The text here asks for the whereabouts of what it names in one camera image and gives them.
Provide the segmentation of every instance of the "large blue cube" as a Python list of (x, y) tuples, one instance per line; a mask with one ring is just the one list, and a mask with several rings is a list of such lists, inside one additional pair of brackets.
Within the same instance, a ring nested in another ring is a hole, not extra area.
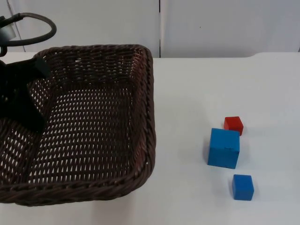
[(232, 192), (235, 200), (251, 201), (254, 193), (252, 178), (249, 175), (234, 175)]
[(211, 129), (208, 165), (235, 169), (240, 153), (240, 133)]

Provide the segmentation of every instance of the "red cube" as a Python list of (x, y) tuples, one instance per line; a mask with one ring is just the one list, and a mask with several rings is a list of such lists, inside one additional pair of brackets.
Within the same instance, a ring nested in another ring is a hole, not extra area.
[(239, 131), (240, 136), (243, 133), (243, 124), (239, 116), (225, 117), (224, 129)]

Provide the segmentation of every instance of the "woven texture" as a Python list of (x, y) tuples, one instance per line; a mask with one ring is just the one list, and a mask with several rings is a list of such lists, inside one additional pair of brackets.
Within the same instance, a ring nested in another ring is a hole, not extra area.
[(150, 51), (66, 46), (37, 56), (52, 71), (29, 85), (46, 126), (38, 135), (0, 119), (0, 202), (110, 200), (143, 185), (156, 146)]

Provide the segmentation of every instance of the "blue cube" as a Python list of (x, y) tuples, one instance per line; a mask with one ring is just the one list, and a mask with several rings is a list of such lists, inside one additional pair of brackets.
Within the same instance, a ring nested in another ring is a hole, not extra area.
[(240, 133), (211, 129), (208, 165), (235, 169), (240, 153)]
[(234, 175), (232, 192), (235, 200), (251, 201), (254, 193), (252, 178), (249, 175)]

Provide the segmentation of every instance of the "black cable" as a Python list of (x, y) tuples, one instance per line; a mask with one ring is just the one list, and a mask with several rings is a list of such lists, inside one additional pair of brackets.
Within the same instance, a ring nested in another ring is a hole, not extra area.
[(14, 47), (14, 46), (32, 45), (32, 44), (36, 44), (36, 43), (39, 43), (39, 42), (46, 41), (46, 40), (52, 38), (55, 35), (56, 30), (57, 30), (55, 23), (53, 23), (52, 20), (48, 19), (47, 17), (44, 17), (42, 15), (38, 15), (38, 14), (35, 14), (35, 13), (18, 13), (16, 15), (13, 15), (12, 17), (4, 20), (4, 21), (1, 21), (0, 26), (1, 27), (7, 26), (11, 23), (15, 23), (17, 21), (20, 21), (25, 17), (38, 19), (38, 20), (41, 20), (41, 21), (49, 24), (50, 27), (51, 27), (51, 31), (49, 31), (47, 34), (41, 35), (39, 37), (34, 37), (34, 38), (26, 39), (26, 40), (7, 41), (7, 42), (4, 42), (4, 43), (0, 43), (0, 46)]

